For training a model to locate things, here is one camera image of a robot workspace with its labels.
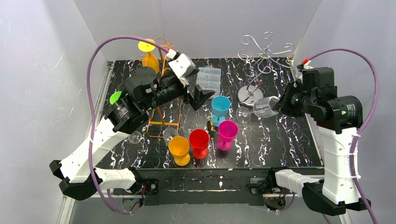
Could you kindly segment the clear wine glass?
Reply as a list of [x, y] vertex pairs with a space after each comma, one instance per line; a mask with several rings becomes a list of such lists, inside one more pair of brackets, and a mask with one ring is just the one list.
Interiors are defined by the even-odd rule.
[[262, 98], [256, 101], [252, 109], [241, 106], [236, 111], [236, 118], [239, 122], [247, 124], [250, 121], [251, 115], [255, 114], [258, 118], [270, 118], [278, 114], [278, 111], [272, 108], [280, 99], [276, 96]]
[[143, 139], [142, 133], [139, 131], [133, 131], [128, 137], [128, 141], [131, 144], [138, 144], [141, 142], [142, 139]]

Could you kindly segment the blue plastic wine glass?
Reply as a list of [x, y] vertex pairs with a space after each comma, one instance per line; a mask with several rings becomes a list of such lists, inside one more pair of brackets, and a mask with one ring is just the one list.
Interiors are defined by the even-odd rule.
[[225, 96], [216, 96], [212, 99], [212, 117], [211, 121], [215, 127], [218, 127], [221, 122], [225, 121], [225, 116], [229, 112], [231, 101]]

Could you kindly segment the yellow foot orange glass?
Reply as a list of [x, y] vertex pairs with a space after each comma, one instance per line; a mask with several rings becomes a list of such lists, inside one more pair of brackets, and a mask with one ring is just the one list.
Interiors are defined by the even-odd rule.
[[145, 54], [139, 58], [143, 67], [149, 67], [154, 70], [155, 73], [159, 72], [159, 61], [157, 57], [152, 53], [156, 49], [156, 46], [147, 42], [140, 41], [138, 43], [138, 49]]

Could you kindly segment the gold wire glass rack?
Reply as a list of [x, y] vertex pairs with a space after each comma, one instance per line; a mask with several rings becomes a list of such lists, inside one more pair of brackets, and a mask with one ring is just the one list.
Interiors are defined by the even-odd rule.
[[[167, 67], [167, 62], [168, 59], [166, 58], [166, 54], [162, 52], [161, 49], [158, 49], [158, 55], [160, 59], [159, 61], [159, 72], [157, 73], [157, 81], [159, 81], [164, 73], [168, 70], [170, 70], [169, 67]], [[158, 134], [152, 133], [152, 130], [161, 130], [162, 128], [175, 128], [179, 130], [180, 127], [180, 121], [182, 117], [182, 102], [179, 103], [179, 114], [178, 114], [178, 121], [174, 121], [173, 119], [169, 120], [168, 122], [165, 121], [165, 112], [163, 109], [165, 106], [158, 106], [155, 110], [153, 110], [151, 117], [148, 120], [148, 126], [146, 130], [146, 134], [148, 137], [151, 138], [162, 138], [163, 133], [159, 132]]]

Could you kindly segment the red plastic wine glass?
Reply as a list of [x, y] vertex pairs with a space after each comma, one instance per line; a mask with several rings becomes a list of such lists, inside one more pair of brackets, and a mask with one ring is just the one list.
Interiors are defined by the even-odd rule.
[[191, 132], [189, 141], [192, 153], [196, 159], [204, 159], [208, 155], [209, 134], [204, 129], [196, 129]]

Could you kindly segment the magenta plastic wine glass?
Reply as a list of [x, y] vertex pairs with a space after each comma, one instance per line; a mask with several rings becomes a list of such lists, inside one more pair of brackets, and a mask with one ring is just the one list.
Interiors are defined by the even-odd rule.
[[237, 124], [231, 120], [225, 120], [218, 127], [217, 147], [222, 151], [227, 151], [232, 147], [232, 141], [239, 132]]

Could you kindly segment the orange plastic wine glass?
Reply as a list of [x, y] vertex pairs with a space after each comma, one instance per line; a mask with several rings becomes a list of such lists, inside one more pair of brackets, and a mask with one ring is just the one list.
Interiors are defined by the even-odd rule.
[[190, 144], [185, 137], [174, 137], [169, 142], [169, 151], [173, 155], [177, 165], [185, 166], [190, 162]]

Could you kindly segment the green plastic wine glass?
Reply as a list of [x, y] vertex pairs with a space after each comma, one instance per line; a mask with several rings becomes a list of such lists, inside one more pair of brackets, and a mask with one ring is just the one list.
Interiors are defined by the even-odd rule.
[[113, 93], [113, 94], [110, 96], [110, 98], [109, 98], [109, 103], [110, 103], [110, 105], [113, 105], [117, 100], [119, 100], [121, 94], [122, 94], [121, 91], [117, 91], [117, 92]]

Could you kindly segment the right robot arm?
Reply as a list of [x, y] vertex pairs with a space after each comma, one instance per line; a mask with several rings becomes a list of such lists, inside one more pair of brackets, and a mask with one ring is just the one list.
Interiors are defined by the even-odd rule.
[[310, 115], [316, 122], [324, 148], [324, 178], [314, 179], [288, 167], [271, 168], [265, 179], [249, 183], [253, 194], [274, 188], [298, 194], [312, 211], [337, 216], [347, 210], [368, 210], [356, 185], [357, 137], [363, 124], [362, 104], [355, 96], [337, 95], [334, 71], [329, 67], [303, 69], [302, 76], [288, 83], [273, 110], [292, 117]]

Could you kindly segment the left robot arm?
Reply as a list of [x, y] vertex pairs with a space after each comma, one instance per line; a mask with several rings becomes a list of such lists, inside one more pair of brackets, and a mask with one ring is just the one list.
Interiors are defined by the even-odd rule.
[[148, 121], [150, 110], [178, 97], [198, 110], [212, 95], [214, 91], [203, 90], [199, 85], [190, 93], [172, 70], [160, 76], [150, 67], [135, 69], [126, 80], [125, 89], [116, 93], [104, 117], [93, 126], [93, 136], [65, 159], [49, 164], [53, 175], [60, 179], [61, 192], [78, 201], [104, 189], [155, 194], [156, 190], [150, 189], [150, 185], [156, 185], [157, 179], [142, 178], [135, 168], [101, 169], [97, 164]]

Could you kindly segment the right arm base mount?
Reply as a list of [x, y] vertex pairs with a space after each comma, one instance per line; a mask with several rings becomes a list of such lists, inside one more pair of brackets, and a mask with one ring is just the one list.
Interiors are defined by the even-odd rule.
[[250, 178], [246, 189], [252, 195], [263, 196], [265, 208], [257, 208], [258, 210], [266, 210], [276, 215], [288, 210], [296, 199], [294, 192], [284, 187], [278, 187], [271, 178]]

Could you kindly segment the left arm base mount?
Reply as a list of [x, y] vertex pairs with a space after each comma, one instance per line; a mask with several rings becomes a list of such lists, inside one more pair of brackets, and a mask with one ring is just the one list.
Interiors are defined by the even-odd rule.
[[146, 196], [158, 194], [158, 187], [158, 179], [138, 179], [130, 189], [114, 189], [113, 196], [121, 197], [122, 209], [133, 214], [145, 205]]

